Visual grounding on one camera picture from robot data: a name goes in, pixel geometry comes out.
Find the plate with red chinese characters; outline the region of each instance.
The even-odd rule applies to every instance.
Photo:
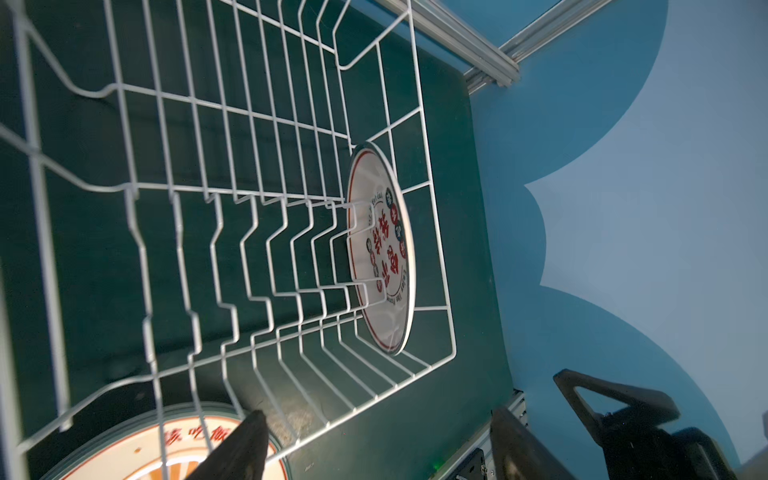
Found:
[[[240,424],[231,408],[215,403],[203,405],[203,418],[213,448]],[[183,480],[208,456],[200,416],[191,406],[167,407],[163,425],[168,480]],[[157,414],[139,415],[75,450],[43,480],[160,480],[159,435]],[[276,450],[270,436],[267,455]],[[290,480],[287,465],[282,460],[267,465],[262,480]]]
[[[349,173],[349,269],[376,345],[396,355],[406,346],[416,298],[416,261],[405,199],[384,153],[359,145]]]

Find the plate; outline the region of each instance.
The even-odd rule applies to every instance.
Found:
[[[216,448],[240,424],[228,406],[203,407]],[[139,415],[86,443],[54,467],[43,480],[159,480],[162,478],[160,427],[155,412]],[[208,456],[200,417],[189,406],[168,407],[164,434],[169,480],[183,480]],[[267,455],[277,450],[270,437]],[[264,469],[263,480],[290,480],[283,461]]]
[[[384,153],[374,144],[359,145],[349,172],[347,210],[349,269],[362,314],[376,345],[396,355],[405,348],[416,298],[416,262],[406,201]]]

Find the white wire dish rack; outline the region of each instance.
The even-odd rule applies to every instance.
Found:
[[[259,408],[283,440],[283,448],[267,459],[275,462],[456,354],[410,2],[380,33],[350,16],[349,0],[128,3],[104,0],[98,5],[101,23],[77,23],[104,32],[104,43],[89,39],[90,49],[80,56],[76,41],[75,47],[46,43],[48,29],[35,27],[41,22],[31,4],[7,1],[23,128],[0,124],[0,136],[28,158],[28,201],[34,210],[50,346],[49,357],[35,355],[52,366],[56,408],[45,426],[24,434],[12,362],[18,347],[10,328],[14,313],[3,298],[0,413],[9,478],[26,478],[30,449],[57,429],[70,428],[77,414],[102,395],[130,384],[153,386],[164,455],[168,391],[162,382],[188,377],[205,427],[197,372],[217,366],[241,418],[243,392],[264,400]],[[85,17],[83,22],[98,16]],[[396,28],[407,33],[409,43],[393,32]],[[79,58],[67,62],[67,55]],[[99,58],[108,60],[107,73],[99,70]],[[393,66],[388,67],[390,60]],[[72,65],[82,78],[73,74]],[[54,87],[41,87],[45,75]],[[92,89],[78,86],[100,76],[111,80]],[[88,105],[105,108],[104,118],[110,120],[93,121],[88,114],[57,120],[51,110],[57,102],[75,114]],[[78,151],[67,147],[66,139],[51,141],[56,153],[48,151],[47,134],[56,133],[46,125],[61,125],[57,121],[76,124],[91,141]],[[432,268],[437,280],[427,285],[419,278],[414,330],[397,356],[380,351],[365,326],[359,326],[366,305],[356,301],[359,282],[351,281],[346,257],[348,233],[367,227],[347,228],[343,220],[348,209],[358,207],[347,203],[344,192],[349,156],[362,141],[376,142],[388,154],[414,230],[428,230],[427,240],[416,244],[419,274]],[[99,157],[105,152],[107,157]],[[54,190],[65,190],[71,202],[58,201]],[[158,200],[160,195],[167,197]],[[78,210],[86,204],[96,210]],[[68,265],[77,261],[69,253],[91,241],[88,232],[95,223],[114,226],[122,244],[133,247],[119,255],[119,246],[109,247],[100,263],[124,287],[116,300],[106,302],[113,309],[112,323],[73,333],[68,327],[84,320],[68,305],[78,304],[73,292],[84,290],[69,280]],[[69,237],[62,234],[74,239],[74,246],[58,241],[58,232],[67,229],[77,230]],[[158,253],[159,244],[170,254]],[[7,271],[8,259],[3,262]],[[100,283],[98,272],[89,275]],[[433,284],[437,294],[423,293]],[[99,285],[90,285],[89,301],[99,302]],[[18,286],[6,282],[5,292],[12,288]],[[143,312],[136,311],[142,300]],[[182,317],[168,313],[174,302]],[[125,309],[136,311],[135,317],[123,321]],[[424,316],[435,315],[439,333],[419,328],[427,321]],[[222,319],[228,333],[211,352],[212,332]],[[119,349],[119,332],[140,333],[146,371],[86,394],[71,392],[70,366],[94,361],[80,345],[105,343],[107,350]],[[247,382],[234,384],[227,367],[238,356],[250,356],[252,374]],[[275,384],[290,385],[303,404],[287,402]],[[337,407],[318,401],[320,390],[331,392]],[[205,428],[204,433],[210,446]]]

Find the metal wire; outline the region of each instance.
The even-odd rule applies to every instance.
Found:
[[[456,354],[456,342],[455,333],[453,329],[453,318],[451,311],[451,303],[448,290],[447,276],[445,275],[445,258],[442,251],[442,238],[439,228],[439,217],[437,211],[437,204],[435,198],[435,188],[432,178],[432,164],[429,156],[429,142],[427,138],[427,129],[425,122],[424,102],[422,96],[421,78],[419,73],[419,56],[415,45],[415,31],[413,27],[413,13],[411,2],[407,2],[407,9],[403,12],[394,22],[385,28],[380,35],[376,36],[365,48],[363,48],[350,62],[345,65],[340,64],[338,45],[343,42],[342,39],[337,38],[339,33],[339,26],[342,24],[346,13],[349,10],[350,0],[346,0],[340,13],[334,19],[331,18],[326,23],[333,23],[332,29],[332,44],[327,45],[323,41],[320,25],[323,23],[324,16],[328,15],[329,0],[324,0],[315,21],[316,38],[312,38],[305,33],[303,12],[306,6],[306,0],[302,0],[298,8],[297,19],[299,29],[296,30],[285,24],[283,2],[278,0],[278,18],[271,18],[265,15],[261,8],[260,0],[255,0],[255,9],[245,6],[239,3],[237,0],[218,0],[226,5],[232,7],[233,12],[233,24],[235,28],[235,42],[237,43],[237,58],[239,61],[239,70],[243,78],[243,87],[245,91],[246,108],[236,108],[227,103],[225,95],[224,79],[222,72],[222,62],[220,57],[221,45],[218,43],[218,37],[216,33],[216,25],[214,21],[214,11],[212,7],[212,0],[206,0],[206,13],[207,13],[207,27],[209,28],[211,43],[214,55],[214,64],[208,65],[208,71],[215,72],[217,79],[217,89],[219,93],[219,101],[204,101],[196,97],[196,91],[194,88],[192,60],[190,59],[190,46],[189,39],[187,37],[187,26],[184,17],[184,0],[176,0],[175,5],[177,9],[177,20],[180,28],[180,44],[181,51],[184,57],[184,72],[187,78],[188,95],[172,94],[163,91],[161,84],[161,65],[160,59],[157,56],[157,39],[154,36],[154,28],[152,24],[152,11],[149,0],[142,0],[141,8],[144,20],[144,27],[147,33],[147,43],[149,47],[149,58],[151,64],[151,73],[154,83],[154,88],[146,88],[137,85],[125,83],[123,78],[123,70],[120,59],[120,52],[118,47],[118,39],[115,30],[115,17],[112,9],[111,0],[104,0],[104,18],[108,33],[109,52],[111,56],[111,63],[114,73],[114,82],[105,85],[103,88],[97,91],[89,91],[78,87],[69,77],[66,70],[61,66],[61,63],[57,60],[53,50],[48,46],[44,40],[43,34],[38,32],[29,18],[26,16],[24,3],[22,0],[6,0],[8,8],[13,15],[14,24],[14,39],[16,46],[16,57],[18,62],[19,71],[19,85],[20,85],[20,98],[22,100],[22,111],[24,114],[25,125],[25,137],[21,137],[5,125],[0,124],[0,137],[5,140],[11,146],[17,148],[23,154],[26,154],[29,162],[30,179],[32,185],[32,198],[35,209],[35,222],[38,232],[38,245],[40,250],[40,258],[42,265],[42,278],[44,285],[46,315],[48,319],[48,334],[50,337],[50,349],[51,349],[51,364],[54,372],[54,391],[55,398],[58,407],[58,416],[52,419],[45,427],[39,429],[29,437],[23,439],[21,437],[22,431],[17,428],[20,425],[20,414],[18,411],[18,405],[15,404],[15,381],[12,363],[3,362],[3,368],[0,369],[0,375],[2,375],[3,381],[0,382],[3,385],[0,388],[0,409],[2,409],[2,432],[4,439],[4,456],[5,456],[5,468],[8,478],[25,478],[26,475],[26,452],[32,449],[36,444],[43,440],[47,435],[50,435],[56,429],[65,430],[68,428],[74,417],[87,408],[94,400],[114,389],[119,389],[123,386],[149,382],[154,390],[154,400],[157,410],[157,421],[160,425],[160,446],[161,446],[161,460],[163,464],[166,464],[166,445],[164,441],[164,400],[163,392],[161,388],[161,380],[168,376],[176,375],[179,373],[186,373],[189,378],[190,390],[193,397],[193,403],[196,413],[200,418],[201,425],[203,426],[204,438],[207,447],[213,448],[211,443],[210,433],[204,419],[204,413],[200,407],[200,398],[197,393],[197,377],[196,369],[218,362],[220,364],[220,370],[223,380],[223,386],[230,397],[237,414],[244,418],[245,412],[240,400],[237,397],[235,386],[230,384],[227,360],[235,356],[240,356],[245,353],[251,355],[253,373],[256,376],[256,382],[248,388],[259,389],[265,395],[271,404],[271,407],[286,430],[293,437],[293,442],[287,445],[286,448],[271,455],[267,459],[267,463],[275,462],[291,452],[296,451],[308,442],[318,438],[323,433],[328,432],[330,429],[344,423],[351,419],[355,415],[367,410],[374,406],[376,403],[381,402],[388,396],[406,387],[410,383],[422,378],[432,370],[444,365],[455,357]],[[259,112],[254,110],[253,99],[251,98],[250,80],[248,78],[248,72],[246,68],[247,56],[243,48],[243,36],[240,26],[240,16],[249,15],[254,17],[259,24],[259,36],[263,56],[263,66],[266,76],[266,94],[269,97],[270,111]],[[389,98],[387,96],[386,78],[384,75],[384,62],[382,60],[381,43],[390,35],[392,30],[399,24],[407,22],[409,24],[410,32],[410,44],[412,54],[413,73],[415,77],[415,89],[417,96],[417,105],[407,114],[400,118],[390,118],[391,108]],[[278,28],[280,30],[280,40],[282,41],[283,60],[287,72],[287,86],[290,94],[290,111],[291,118],[281,118],[276,112],[276,101],[273,91],[273,74],[270,69],[270,56],[268,55],[266,48],[266,35],[264,24],[270,25],[270,27]],[[301,43],[301,62],[297,64],[292,62],[290,58],[290,51],[288,49],[287,38],[288,35],[297,38]],[[33,82],[34,72],[31,62],[31,51],[29,48],[32,43],[41,53],[43,59],[51,66],[51,69],[56,74],[61,83],[73,94],[79,95],[85,98],[106,98],[112,94],[115,94],[118,100],[118,110],[121,122],[121,134],[124,140],[125,156],[127,158],[127,172],[128,176],[124,183],[118,185],[97,185],[90,184],[82,180],[76,173],[61,166],[54,159],[51,159],[45,155],[42,143],[41,134],[38,123],[38,106],[36,103],[35,86]],[[307,44],[316,46],[318,48],[320,69],[322,70],[321,77],[323,79],[323,90],[317,89],[317,85],[313,84],[313,80],[310,75],[310,63],[308,61]],[[335,254],[335,242],[338,240],[344,241],[348,236],[360,235],[370,230],[373,225],[349,225],[347,228],[341,228],[339,225],[338,216],[344,215],[351,210],[351,218],[356,219],[355,215],[358,208],[370,208],[369,203],[349,203],[343,198],[343,182],[341,167],[339,162],[339,152],[337,147],[337,141],[341,140],[346,142],[347,150],[351,154],[355,144],[349,130],[349,114],[346,108],[346,96],[345,88],[343,84],[343,71],[348,71],[353,68],[359,68],[359,61],[366,57],[368,54],[372,55],[372,51],[376,50],[377,66],[379,71],[373,74],[379,78],[382,89],[382,101],[385,112],[386,127],[377,132],[373,136],[365,139],[360,138],[358,141],[374,141],[384,134],[387,135],[387,141],[389,142],[389,149],[391,154],[392,168],[397,175],[398,165],[395,160],[395,145],[392,139],[393,131],[401,125],[403,122],[410,118],[419,116],[421,124],[421,135],[423,140],[423,146],[425,151],[425,162],[427,181],[423,181],[413,185],[403,185],[403,193],[406,194],[406,203],[408,203],[408,193],[422,188],[429,189],[429,199],[431,214],[434,221],[435,237],[437,239],[436,247],[439,257],[440,275],[442,278],[442,288],[445,298],[444,305],[434,306],[419,306],[415,308],[416,312],[422,311],[437,311],[445,312],[447,324],[446,328],[449,331],[451,341],[451,352],[444,358],[437,360],[436,362],[426,362],[424,359],[420,359],[418,356],[403,351],[402,356],[410,359],[413,363],[419,366],[418,371],[414,371],[409,367],[403,365],[400,362],[401,357],[393,357],[383,353],[379,348],[370,343],[366,336],[361,334],[358,328],[358,323],[362,319],[361,312],[368,306],[376,305],[386,298],[378,298],[373,296],[369,297],[368,284],[376,279],[357,279],[350,282],[342,281],[342,277],[349,275],[349,272],[342,272],[338,270],[337,259]],[[333,63],[326,65],[326,55],[333,55]],[[292,71],[295,65],[303,64],[304,72]],[[336,70],[336,76],[339,85],[340,102],[334,104],[332,101],[333,96],[329,88],[329,70]],[[296,106],[296,92],[294,91],[294,81],[297,78],[305,78],[307,84],[307,93],[310,100],[310,115],[312,118],[312,124],[306,124],[299,121]],[[136,165],[135,155],[133,150],[133,138],[130,126],[130,115],[127,109],[125,92],[133,92],[135,94],[150,95],[155,98],[155,104],[158,113],[158,127],[161,133],[161,146],[163,152],[164,172],[166,176],[165,183],[151,183],[139,181]],[[318,105],[322,104],[322,99],[319,99],[320,95],[325,95],[325,107],[327,108],[327,117],[329,119],[329,128],[320,127],[318,125],[318,112],[316,111]],[[319,99],[318,105],[315,104],[316,99]],[[200,184],[184,184],[177,183],[174,180],[173,159],[171,156],[170,142],[168,139],[168,123],[165,115],[165,104],[167,101],[179,102],[181,104],[189,104],[193,119],[194,129],[194,143],[197,155],[197,163],[200,168]],[[222,114],[222,122],[224,129],[223,142],[226,148],[227,156],[227,169],[230,178],[230,187],[212,187],[209,185],[206,169],[206,158],[203,148],[203,140],[200,126],[199,109],[201,107],[213,108],[220,110]],[[334,122],[334,112],[342,114],[344,118],[344,132],[337,131]],[[249,134],[250,134],[250,147],[253,151],[253,167],[255,169],[258,190],[249,190],[238,187],[239,175],[235,168],[235,153],[232,143],[232,132],[230,131],[230,114],[243,115],[249,122]],[[272,130],[274,134],[274,146],[276,149],[276,160],[279,167],[279,191],[267,191],[264,188],[264,178],[262,172],[262,161],[259,152],[259,141],[257,138],[257,130],[254,125],[254,119],[270,121],[272,124]],[[300,191],[294,191],[292,187],[286,182],[286,166],[283,162],[282,142],[280,139],[281,124],[289,125],[293,127],[293,133],[296,137],[296,149],[298,152],[299,160],[299,174],[301,177],[301,189]],[[308,188],[308,172],[305,168],[305,162],[303,157],[303,145],[300,132],[302,130],[312,131],[313,143],[316,149],[317,166],[319,182],[321,186],[322,194],[311,194]],[[320,147],[321,138],[323,135],[328,137],[333,146],[333,159],[323,159],[323,152]],[[326,182],[326,168],[325,163],[333,165],[335,167],[335,179]],[[144,318],[141,321],[137,321],[137,328],[141,328],[142,338],[144,341],[144,355],[149,370],[148,375],[136,375],[125,379],[120,379],[116,382],[112,382],[106,386],[101,387],[99,390],[90,394],[87,398],[81,400],[76,405],[71,405],[71,398],[69,392],[69,378],[67,371],[67,356],[64,341],[64,324],[65,319],[62,318],[61,305],[59,299],[59,287],[58,278],[56,275],[56,256],[52,240],[52,229],[55,228],[51,223],[51,216],[48,208],[48,190],[45,183],[45,172],[50,171],[53,174],[58,175],[62,179],[66,180],[72,185],[79,187],[82,190],[92,192],[94,194],[109,194],[122,192],[124,195],[124,209],[127,220],[127,229],[130,232],[137,248],[137,259],[141,272],[141,288],[144,299]],[[328,189],[333,184],[337,184],[338,194],[329,194]],[[153,299],[152,289],[150,282],[150,266],[147,259],[147,247],[144,243],[144,238],[141,235],[139,226],[139,217],[136,212],[135,203],[139,198],[139,193],[142,190],[167,190],[169,195],[169,201],[172,206],[174,215],[174,232],[175,232],[175,251],[177,255],[177,265],[180,277],[180,288],[182,293],[182,300],[184,304],[184,311],[190,321],[190,327],[192,337],[189,341],[189,349],[187,351],[186,362],[180,365],[176,365],[170,368],[161,369],[158,363],[158,357],[156,352],[156,345],[154,339],[153,319]],[[181,202],[181,194],[202,194],[206,204],[210,205],[212,209],[212,216],[216,221],[216,229],[209,242],[210,252],[210,264],[213,272],[213,285],[215,292],[215,300],[217,305],[224,310],[227,310],[230,315],[231,336],[229,339],[223,341],[219,346],[219,353],[217,355],[208,356],[207,358],[199,358],[200,354],[204,351],[203,340],[200,333],[201,318],[198,313],[193,310],[194,304],[191,298],[189,289],[189,279],[187,275],[186,257],[184,252],[184,215]],[[245,282],[245,289],[247,299],[250,302],[259,303],[264,305],[266,314],[266,328],[258,329],[255,332],[244,333],[240,331],[240,321],[238,316],[237,306],[224,301],[225,292],[222,291],[222,283],[219,271],[219,259],[217,255],[218,243],[220,242],[221,233],[224,229],[225,214],[222,206],[222,195],[231,195],[235,204],[241,202],[249,202],[251,226],[250,229],[240,238],[238,247],[240,251],[240,263],[243,271],[243,279]],[[266,239],[263,244],[259,246],[253,246],[254,235],[260,228],[258,203],[262,206],[268,206],[276,204],[275,207],[280,209],[280,218],[282,222],[275,228],[274,231],[266,235]],[[289,241],[290,246],[290,262],[291,271],[293,274],[293,285],[288,290],[281,290],[276,284],[275,272],[278,268],[276,265],[276,253],[273,252],[273,244],[277,239],[284,236],[288,231],[290,224],[289,210],[291,212],[298,211],[301,206],[306,208],[306,225],[291,236]],[[316,217],[318,213],[315,211],[317,207],[322,207],[322,211],[328,211],[330,214],[330,221],[328,224],[320,223]],[[310,237],[310,234],[318,226],[324,226],[320,232],[314,233]],[[312,266],[301,264],[302,260],[296,255],[296,242],[309,240],[309,245],[312,253]],[[248,260],[249,252],[254,248],[263,248],[266,254],[266,265],[261,267],[266,270],[266,274],[269,277],[270,295],[259,296],[255,295],[252,289],[251,280],[253,275],[250,271],[252,263]],[[331,259],[332,281],[324,283],[323,278],[319,271],[319,255],[323,257],[327,255]],[[314,287],[302,288],[300,285],[300,270],[310,270],[314,277]],[[355,304],[349,295],[349,289],[360,288],[362,290],[362,302],[361,304]],[[334,310],[329,308],[329,304],[326,295],[330,295],[331,292],[341,292],[344,296],[344,307],[340,310]],[[305,295],[317,295],[322,307],[322,312],[318,315],[305,317],[303,296]],[[296,318],[293,321],[276,325],[276,320],[273,314],[272,298],[284,297],[287,299],[293,299],[296,304]],[[3,358],[8,358],[8,348],[10,345],[10,332],[8,331],[8,324],[5,318],[5,308],[3,305],[2,291],[0,291],[0,336],[2,336]],[[343,326],[351,323],[353,325],[353,336],[343,333]],[[325,330],[333,328],[336,331],[336,342],[341,350],[335,353],[330,345],[326,342]],[[311,355],[305,351],[305,340],[310,336],[317,335],[319,338],[319,354],[322,357],[310,358]],[[242,337],[250,337],[250,344],[247,346],[238,346]],[[309,367],[309,375],[314,376],[314,379],[318,379],[323,385],[327,386],[329,390],[338,398],[341,403],[347,408],[346,412],[339,416],[333,416],[329,418],[326,413],[319,407],[318,402],[313,398],[312,392],[307,387],[308,382],[311,382],[306,375],[298,370],[294,370],[284,357],[284,353],[292,349],[291,341],[297,342],[297,351],[299,357],[303,363]],[[345,359],[346,354],[342,357],[339,353],[345,352],[350,354],[350,359]],[[262,374],[259,363],[257,362],[257,353],[260,355],[274,355],[280,368],[284,372],[285,376],[290,379],[291,383],[301,394],[306,404],[309,406],[310,411],[315,418],[319,420],[320,427],[310,432],[297,431],[294,425],[289,420],[288,415],[283,410],[280,404],[279,396],[275,395],[274,389],[270,387],[267,378]],[[318,358],[328,359],[329,362],[318,362]],[[385,373],[375,363],[379,361],[386,365],[394,366],[398,371],[403,372],[406,378],[402,381],[397,381],[390,374]],[[348,389],[344,389],[341,385],[332,381],[328,375],[328,372],[320,368],[321,366],[329,364],[337,366],[341,372],[343,372],[347,379],[350,379],[353,385],[358,389],[356,392],[352,392]],[[359,372],[366,371],[373,374],[371,378],[381,379],[387,384],[387,387],[383,391],[379,391],[374,388],[370,383],[367,376],[361,376]],[[364,402],[354,401],[360,394],[365,395],[368,399]],[[167,478],[168,472],[166,468],[162,469],[164,478]]]

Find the light blue wall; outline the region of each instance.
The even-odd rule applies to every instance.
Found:
[[[766,443],[767,9],[614,0],[472,99],[510,370],[579,478],[563,368],[665,391],[734,467]]]

